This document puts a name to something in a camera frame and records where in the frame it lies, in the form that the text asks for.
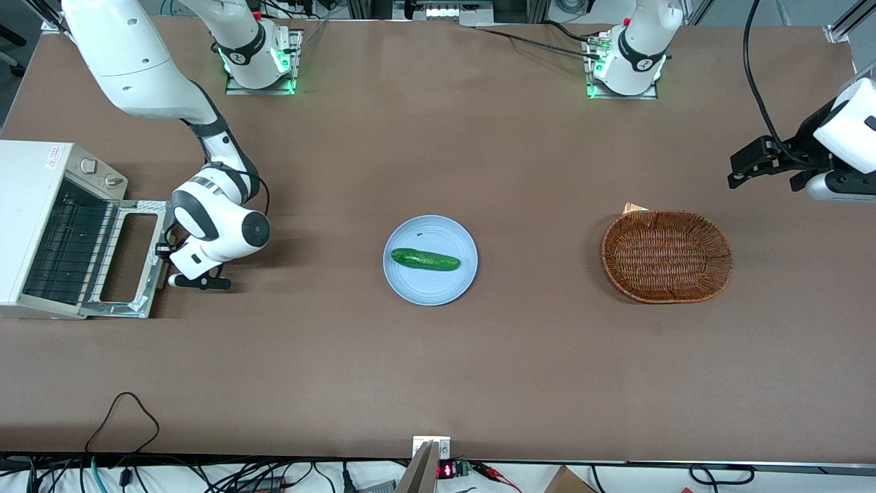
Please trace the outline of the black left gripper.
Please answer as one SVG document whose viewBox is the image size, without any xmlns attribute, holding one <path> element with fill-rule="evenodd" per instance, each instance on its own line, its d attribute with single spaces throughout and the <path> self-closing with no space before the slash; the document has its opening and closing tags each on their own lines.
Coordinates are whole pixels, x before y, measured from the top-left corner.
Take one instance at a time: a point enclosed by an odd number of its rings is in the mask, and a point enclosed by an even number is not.
<svg viewBox="0 0 876 493">
<path fill-rule="evenodd" d="M 803 190 L 812 178 L 832 170 L 834 164 L 832 153 L 814 137 L 814 131 L 825 121 L 833 104 L 834 102 L 824 103 L 801 122 L 792 138 L 784 141 L 792 156 L 800 159 L 803 164 L 775 162 L 778 158 L 775 140 L 770 136 L 760 136 L 732 154 L 732 171 L 727 177 L 729 188 L 735 190 L 755 177 L 799 169 L 798 174 L 789 179 L 791 190 L 798 192 Z"/>
</svg>

